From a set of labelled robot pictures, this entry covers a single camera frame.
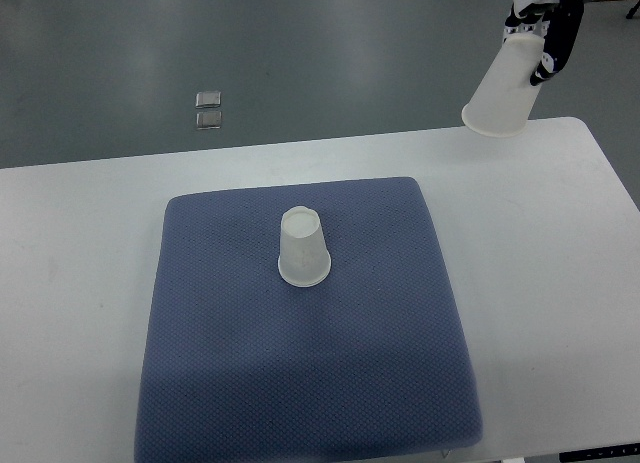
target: floor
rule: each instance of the floor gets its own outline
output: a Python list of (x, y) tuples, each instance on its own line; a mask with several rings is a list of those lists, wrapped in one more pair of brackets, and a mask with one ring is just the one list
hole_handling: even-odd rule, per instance
[[(510, 3), (0, 0), (0, 168), (460, 126)], [(587, 6), (531, 117), (585, 121), (640, 205), (632, 5)], [(209, 89), (223, 125), (196, 131)]]

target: blue mat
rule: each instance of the blue mat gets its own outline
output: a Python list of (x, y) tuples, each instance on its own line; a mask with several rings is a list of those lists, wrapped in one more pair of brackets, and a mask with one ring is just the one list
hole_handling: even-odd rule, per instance
[[(277, 268), (280, 218), (320, 215), (331, 273)], [(349, 460), (478, 442), (475, 380), (411, 178), (186, 195), (167, 206), (138, 463)]]

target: plastic cup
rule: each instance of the plastic cup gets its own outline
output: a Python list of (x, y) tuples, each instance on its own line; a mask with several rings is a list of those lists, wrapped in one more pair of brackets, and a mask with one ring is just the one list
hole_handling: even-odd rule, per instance
[(282, 215), (278, 270), (287, 283), (298, 287), (314, 286), (331, 269), (331, 256), (315, 211), (296, 206)]
[(544, 49), (544, 39), (515, 34), (498, 52), (471, 101), (462, 109), (464, 124), (485, 136), (515, 136), (524, 130), (540, 86), (529, 77)]

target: white table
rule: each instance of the white table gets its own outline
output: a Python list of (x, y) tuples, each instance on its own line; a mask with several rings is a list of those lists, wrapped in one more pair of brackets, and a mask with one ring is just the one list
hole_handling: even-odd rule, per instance
[(420, 183), (477, 377), (447, 461), (640, 440), (640, 213), (561, 118), (0, 170), (0, 461), (132, 461), (170, 198), (386, 176)]

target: small square object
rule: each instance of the small square object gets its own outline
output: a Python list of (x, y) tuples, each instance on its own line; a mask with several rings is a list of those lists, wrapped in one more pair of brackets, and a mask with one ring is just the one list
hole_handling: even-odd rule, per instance
[(220, 106), (219, 91), (201, 91), (196, 95), (196, 108), (215, 108)]
[[(278, 272), (318, 212), (332, 270)], [(136, 463), (345, 461), (473, 445), (482, 418), (429, 211), (411, 178), (179, 196), (167, 206)]]
[(201, 111), (198, 113), (196, 124), (199, 130), (208, 130), (211, 128), (220, 128), (222, 125), (221, 111)]

